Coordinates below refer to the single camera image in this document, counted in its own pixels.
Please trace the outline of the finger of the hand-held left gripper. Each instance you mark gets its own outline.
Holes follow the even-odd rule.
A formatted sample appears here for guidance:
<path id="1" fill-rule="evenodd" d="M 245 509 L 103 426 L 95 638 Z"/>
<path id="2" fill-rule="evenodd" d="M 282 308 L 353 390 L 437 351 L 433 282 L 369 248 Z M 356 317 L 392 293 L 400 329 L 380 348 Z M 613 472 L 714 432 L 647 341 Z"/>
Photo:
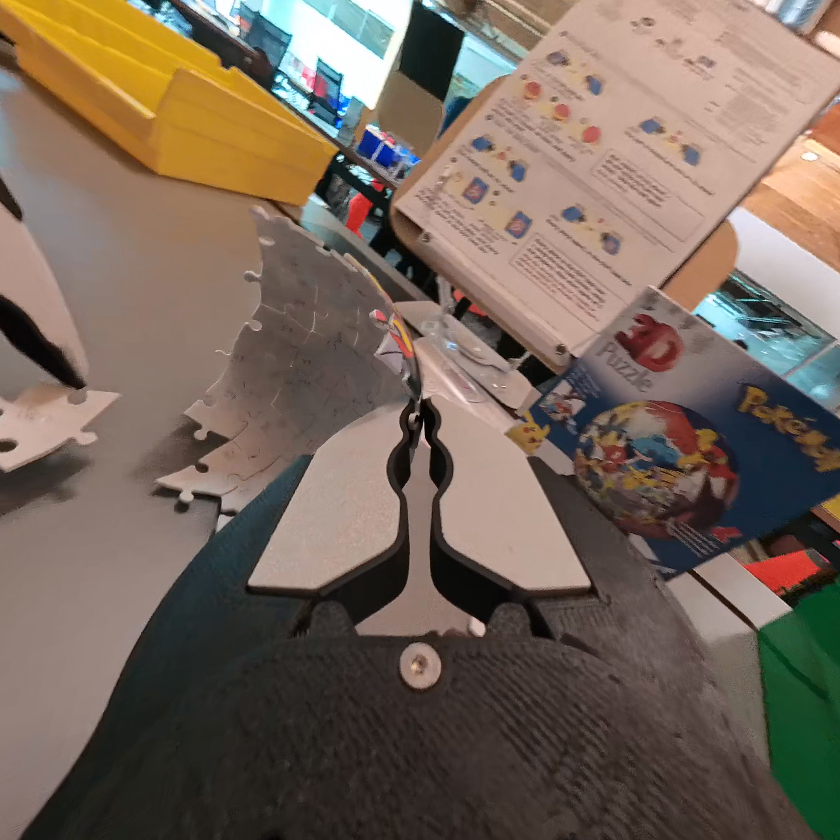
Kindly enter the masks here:
<path id="1" fill-rule="evenodd" d="M 67 396 L 67 387 L 37 362 L 16 349 L 1 332 L 1 397 L 14 401 L 19 395 L 44 385 L 52 396 Z"/>
<path id="2" fill-rule="evenodd" d="M 86 351 L 46 257 L 19 205 L 1 208 L 1 332 L 24 357 L 74 390 L 87 386 Z"/>

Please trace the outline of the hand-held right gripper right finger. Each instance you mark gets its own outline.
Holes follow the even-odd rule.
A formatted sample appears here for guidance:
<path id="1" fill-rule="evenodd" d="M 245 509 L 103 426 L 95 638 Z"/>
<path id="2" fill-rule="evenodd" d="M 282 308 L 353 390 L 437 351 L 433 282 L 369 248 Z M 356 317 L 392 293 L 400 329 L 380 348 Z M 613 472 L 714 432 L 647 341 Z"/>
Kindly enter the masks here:
<path id="1" fill-rule="evenodd" d="M 481 623 L 504 604 L 592 594 L 588 575 L 528 457 L 463 405 L 423 400 L 437 591 Z"/>

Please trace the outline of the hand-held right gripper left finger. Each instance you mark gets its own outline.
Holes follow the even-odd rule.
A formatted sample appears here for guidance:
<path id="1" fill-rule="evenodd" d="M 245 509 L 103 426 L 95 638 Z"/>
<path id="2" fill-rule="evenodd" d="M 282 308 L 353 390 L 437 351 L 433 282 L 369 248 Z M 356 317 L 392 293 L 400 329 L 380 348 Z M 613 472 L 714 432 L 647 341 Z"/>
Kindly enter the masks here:
<path id="1" fill-rule="evenodd" d="M 316 451 L 248 579 L 251 592 L 337 602 L 354 623 L 402 593 L 414 414 L 411 402 L 380 406 Z"/>

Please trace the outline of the single white puzzle piece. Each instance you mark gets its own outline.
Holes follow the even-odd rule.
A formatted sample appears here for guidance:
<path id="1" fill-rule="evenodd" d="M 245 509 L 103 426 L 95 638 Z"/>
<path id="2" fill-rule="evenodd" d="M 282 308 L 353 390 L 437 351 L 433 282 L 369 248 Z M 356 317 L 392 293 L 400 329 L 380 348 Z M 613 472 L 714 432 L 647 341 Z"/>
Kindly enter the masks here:
<path id="1" fill-rule="evenodd" d="M 39 383 L 15 399 L 1 400 L 1 471 L 17 470 L 68 444 L 87 447 L 98 440 L 89 429 L 119 398 L 116 392 L 85 391 L 78 402 L 71 389 Z"/>

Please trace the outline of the assembled white puzzle ball shell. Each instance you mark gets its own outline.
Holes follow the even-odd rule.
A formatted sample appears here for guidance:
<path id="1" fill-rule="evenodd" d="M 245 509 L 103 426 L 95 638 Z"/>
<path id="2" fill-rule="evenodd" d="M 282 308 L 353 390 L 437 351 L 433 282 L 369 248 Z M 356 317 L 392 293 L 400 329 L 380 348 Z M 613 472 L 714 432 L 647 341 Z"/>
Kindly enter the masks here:
<path id="1" fill-rule="evenodd" d="M 412 339 L 378 279 L 288 217 L 259 206 L 251 216 L 260 268 L 245 280 L 259 288 L 259 305 L 220 377 L 184 413 L 197 439 L 224 442 L 155 481 L 183 505 L 219 499 L 227 515 L 295 457 L 376 408 L 422 395 Z"/>

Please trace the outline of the blue printed puzzle box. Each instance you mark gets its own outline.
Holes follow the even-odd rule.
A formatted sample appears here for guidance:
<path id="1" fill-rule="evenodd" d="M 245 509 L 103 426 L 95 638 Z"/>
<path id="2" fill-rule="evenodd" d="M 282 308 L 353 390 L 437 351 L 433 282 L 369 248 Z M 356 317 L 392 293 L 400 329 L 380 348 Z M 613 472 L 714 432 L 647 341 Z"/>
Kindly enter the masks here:
<path id="1" fill-rule="evenodd" d="M 652 287 L 524 417 L 667 579 L 838 495 L 838 417 Z"/>

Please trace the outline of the white plastic device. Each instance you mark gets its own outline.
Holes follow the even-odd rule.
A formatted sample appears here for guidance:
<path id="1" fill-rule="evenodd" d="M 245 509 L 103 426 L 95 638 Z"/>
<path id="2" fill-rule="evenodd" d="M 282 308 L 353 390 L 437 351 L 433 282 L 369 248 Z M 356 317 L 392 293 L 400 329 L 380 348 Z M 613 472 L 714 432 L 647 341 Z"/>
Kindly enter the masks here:
<path id="1" fill-rule="evenodd" d="M 537 389 L 453 314 L 432 301 L 402 301 L 397 314 L 416 333 L 421 362 L 435 364 L 449 388 L 467 403 L 492 399 L 520 413 L 539 397 Z"/>

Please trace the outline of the yellow plastic bin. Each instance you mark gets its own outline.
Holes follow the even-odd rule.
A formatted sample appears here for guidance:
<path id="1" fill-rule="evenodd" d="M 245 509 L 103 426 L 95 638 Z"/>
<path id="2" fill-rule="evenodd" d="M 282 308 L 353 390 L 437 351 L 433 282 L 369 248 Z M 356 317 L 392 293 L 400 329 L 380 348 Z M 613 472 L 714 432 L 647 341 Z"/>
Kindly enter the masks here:
<path id="1" fill-rule="evenodd" d="M 239 69 L 126 2 L 2 1 L 25 75 L 155 174 L 304 205 L 337 153 Z"/>

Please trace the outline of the black flat tablet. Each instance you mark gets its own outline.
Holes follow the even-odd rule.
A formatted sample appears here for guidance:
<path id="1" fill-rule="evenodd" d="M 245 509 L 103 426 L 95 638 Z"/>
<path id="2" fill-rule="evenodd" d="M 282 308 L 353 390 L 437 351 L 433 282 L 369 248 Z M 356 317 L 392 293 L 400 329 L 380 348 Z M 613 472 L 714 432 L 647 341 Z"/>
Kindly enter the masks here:
<path id="1" fill-rule="evenodd" d="M 348 259 L 353 257 L 363 268 L 372 273 L 385 292 L 396 302 L 430 301 L 431 298 L 409 279 L 396 271 L 386 260 L 377 255 L 357 234 L 351 233 L 318 201 L 309 201 L 301 211 L 299 225 L 320 239 L 328 249 Z"/>

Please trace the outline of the red storage bin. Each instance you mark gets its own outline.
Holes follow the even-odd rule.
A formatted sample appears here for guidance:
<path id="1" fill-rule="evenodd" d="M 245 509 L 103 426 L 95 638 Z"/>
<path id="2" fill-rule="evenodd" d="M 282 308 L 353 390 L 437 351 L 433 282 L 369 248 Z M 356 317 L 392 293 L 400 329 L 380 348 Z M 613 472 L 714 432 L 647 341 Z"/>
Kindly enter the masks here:
<path id="1" fill-rule="evenodd" d="M 817 592 L 838 576 L 837 569 L 814 549 L 773 556 L 745 568 L 786 602 Z"/>

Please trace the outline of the orange traffic cone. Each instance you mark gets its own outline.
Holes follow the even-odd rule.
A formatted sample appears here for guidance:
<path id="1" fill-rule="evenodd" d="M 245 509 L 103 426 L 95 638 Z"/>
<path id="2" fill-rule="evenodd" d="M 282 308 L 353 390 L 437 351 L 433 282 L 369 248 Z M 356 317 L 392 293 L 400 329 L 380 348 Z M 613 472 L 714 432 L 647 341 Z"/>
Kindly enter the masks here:
<path id="1" fill-rule="evenodd" d="M 361 228 L 375 204 L 361 192 L 355 192 L 349 200 L 344 226 L 354 235 L 362 238 Z"/>

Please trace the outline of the green plastic bin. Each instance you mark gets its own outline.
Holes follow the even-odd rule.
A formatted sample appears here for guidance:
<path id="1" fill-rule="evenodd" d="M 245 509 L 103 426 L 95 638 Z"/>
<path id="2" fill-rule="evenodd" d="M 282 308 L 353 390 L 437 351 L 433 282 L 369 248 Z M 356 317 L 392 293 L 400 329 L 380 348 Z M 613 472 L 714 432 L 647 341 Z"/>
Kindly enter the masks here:
<path id="1" fill-rule="evenodd" d="M 839 584 L 759 630 L 775 779 L 821 838 L 839 838 Z"/>

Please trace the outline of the blue storage bin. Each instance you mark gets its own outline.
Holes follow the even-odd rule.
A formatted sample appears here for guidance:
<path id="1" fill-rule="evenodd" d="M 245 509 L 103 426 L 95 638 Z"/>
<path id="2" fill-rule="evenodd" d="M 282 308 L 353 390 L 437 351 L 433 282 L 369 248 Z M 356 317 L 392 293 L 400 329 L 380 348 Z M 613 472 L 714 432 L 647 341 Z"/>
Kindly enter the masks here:
<path id="1" fill-rule="evenodd" d="M 355 145 L 356 153 L 381 168 L 391 170 L 398 165 L 411 165 L 415 155 L 391 134 L 371 123 L 364 127 Z"/>

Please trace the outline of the white instruction board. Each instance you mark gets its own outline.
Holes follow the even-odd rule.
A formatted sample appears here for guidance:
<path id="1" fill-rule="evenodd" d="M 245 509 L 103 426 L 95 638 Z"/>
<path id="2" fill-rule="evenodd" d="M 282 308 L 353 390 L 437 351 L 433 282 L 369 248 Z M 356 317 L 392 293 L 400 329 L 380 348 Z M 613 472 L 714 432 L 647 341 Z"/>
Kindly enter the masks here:
<path id="1" fill-rule="evenodd" d="M 579 2 L 395 199 L 406 245 L 560 371 L 703 246 L 838 93 L 753 2 Z"/>

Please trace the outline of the black and tan sign board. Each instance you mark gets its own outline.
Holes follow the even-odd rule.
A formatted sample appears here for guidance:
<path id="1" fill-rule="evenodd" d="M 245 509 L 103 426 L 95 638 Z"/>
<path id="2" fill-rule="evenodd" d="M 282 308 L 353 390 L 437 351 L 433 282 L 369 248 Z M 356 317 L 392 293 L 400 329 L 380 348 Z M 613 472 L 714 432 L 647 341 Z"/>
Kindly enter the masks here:
<path id="1" fill-rule="evenodd" d="M 385 133 L 418 158 L 432 147 L 464 32 L 422 2 L 413 2 L 395 64 L 374 109 Z"/>

